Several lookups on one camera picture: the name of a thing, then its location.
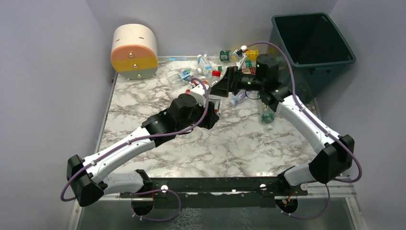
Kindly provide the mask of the green tea bottle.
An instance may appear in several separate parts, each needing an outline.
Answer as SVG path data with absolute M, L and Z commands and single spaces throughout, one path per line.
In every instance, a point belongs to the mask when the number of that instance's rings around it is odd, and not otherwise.
M 267 130 L 273 129 L 274 112 L 263 102 L 259 102 L 260 120 L 265 125 Z

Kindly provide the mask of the clear bottle red label front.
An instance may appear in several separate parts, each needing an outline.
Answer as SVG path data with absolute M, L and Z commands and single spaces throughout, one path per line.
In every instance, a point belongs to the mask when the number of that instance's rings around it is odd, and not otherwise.
M 217 71 L 217 70 L 213 70 L 212 77 L 211 77 L 211 83 L 210 83 L 210 87 L 211 87 L 210 95 L 219 96 L 217 94 L 216 89 L 214 89 L 214 86 L 218 83 L 218 81 L 220 80 L 220 77 L 221 77 L 221 72 Z

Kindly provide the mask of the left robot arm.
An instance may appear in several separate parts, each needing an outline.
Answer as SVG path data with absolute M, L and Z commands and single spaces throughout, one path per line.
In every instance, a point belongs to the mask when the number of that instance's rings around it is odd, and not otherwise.
M 85 158 L 74 155 L 68 159 L 67 181 L 75 200 L 81 207 L 86 207 L 103 195 L 130 190 L 137 192 L 150 185 L 143 170 L 127 174 L 112 172 L 132 158 L 195 127 L 211 129 L 218 120 L 214 102 L 198 104 L 192 95 L 180 94 L 167 109 L 148 117 L 119 142 Z

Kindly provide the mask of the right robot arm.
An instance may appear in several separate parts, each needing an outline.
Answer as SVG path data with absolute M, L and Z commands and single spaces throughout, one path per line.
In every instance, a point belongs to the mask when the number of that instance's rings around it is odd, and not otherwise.
M 277 177 L 283 188 L 309 182 L 326 184 L 352 166 L 354 139 L 328 128 L 292 91 L 279 81 L 281 61 L 275 55 L 261 54 L 256 59 L 255 74 L 245 74 L 238 67 L 228 67 L 223 78 L 211 89 L 213 95 L 227 97 L 240 91 L 257 91 L 261 101 L 288 120 L 310 143 L 316 157 L 294 166 Z

